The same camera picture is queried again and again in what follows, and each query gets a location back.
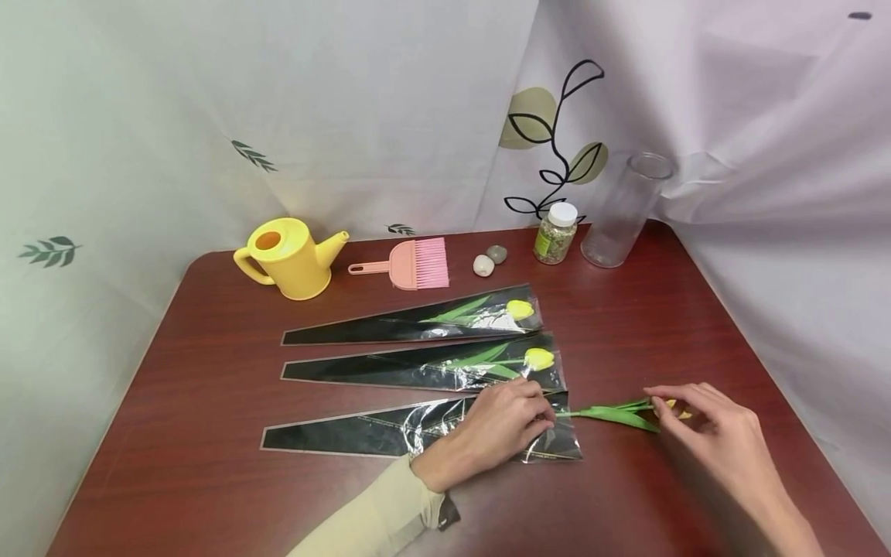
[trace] beige sleeve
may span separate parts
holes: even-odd
[[[288,557],[391,557],[436,528],[446,496],[433,493],[399,458],[361,495],[313,530]]]

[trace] yellow tulip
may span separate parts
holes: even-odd
[[[544,348],[530,348],[526,351],[526,365],[540,372],[554,365],[554,354]]]
[[[677,401],[674,400],[673,398],[670,398],[666,401],[666,404],[668,405],[669,408],[674,408],[674,405],[677,404]],[[679,415],[677,417],[677,419],[678,420],[686,420],[686,419],[692,418],[692,417],[693,417],[693,414],[690,414],[689,412],[683,412],[683,413],[681,413],[681,415]]]
[[[507,313],[511,314],[514,321],[520,321],[535,313],[535,310],[524,299],[512,299],[507,303]]]

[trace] black vine drawing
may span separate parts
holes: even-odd
[[[409,225],[390,225],[387,227],[387,232],[393,234],[402,234],[403,236],[414,236],[415,232]]]
[[[68,239],[67,236],[54,236],[50,238],[49,242],[46,240],[37,240],[43,249],[41,250],[38,246],[33,244],[25,245],[26,251],[24,253],[20,253],[20,258],[31,258],[31,263],[40,263],[41,261],[45,261],[44,268],[49,266],[55,266],[61,261],[61,265],[66,266],[74,261],[74,251],[81,246],[74,245],[74,242]]]
[[[261,167],[266,172],[278,172],[278,168],[276,168],[273,163],[266,160],[266,155],[254,151],[254,148],[250,145],[233,139],[232,147],[235,148],[238,154],[252,162],[255,167]]]
[[[557,149],[555,141],[563,103],[576,91],[597,79],[603,79],[603,76],[603,68],[597,62],[582,60],[572,67],[563,80],[559,102],[555,102],[551,93],[541,87],[524,89],[513,95],[499,145],[507,149],[531,149],[548,143],[561,164],[557,170],[542,168],[538,171],[542,181],[555,186],[544,199],[535,203],[525,197],[505,197],[504,204],[508,209],[524,215],[535,215],[540,220],[551,205],[567,199],[555,197],[564,185],[587,184],[606,166],[609,153],[607,146],[601,142],[587,144],[569,161]],[[581,222],[584,218],[585,215],[582,215],[578,221]]]

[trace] white curtain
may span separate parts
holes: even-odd
[[[603,68],[571,98],[556,139],[569,157],[604,142],[609,162],[559,196],[596,225],[597,185],[615,179],[628,151],[676,160],[680,179],[656,216],[682,238],[886,545],[889,16],[867,0],[543,0],[517,88],[559,92],[586,58]],[[500,227],[505,196],[546,199],[554,186],[538,172],[555,165],[541,146],[501,149],[484,221]],[[511,225],[532,220],[514,214]]]
[[[596,221],[637,150],[677,161],[657,216],[891,541],[891,24],[818,4],[5,6],[0,553],[45,552],[200,254],[284,214],[356,238],[562,198]]]

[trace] yellow watering can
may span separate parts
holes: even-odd
[[[244,274],[260,284],[274,284],[285,298],[310,299],[321,294],[331,281],[331,263],[349,240],[338,232],[316,245],[307,225],[296,218],[276,218],[260,226],[248,246],[233,258]],[[249,262],[257,261],[266,274]]]

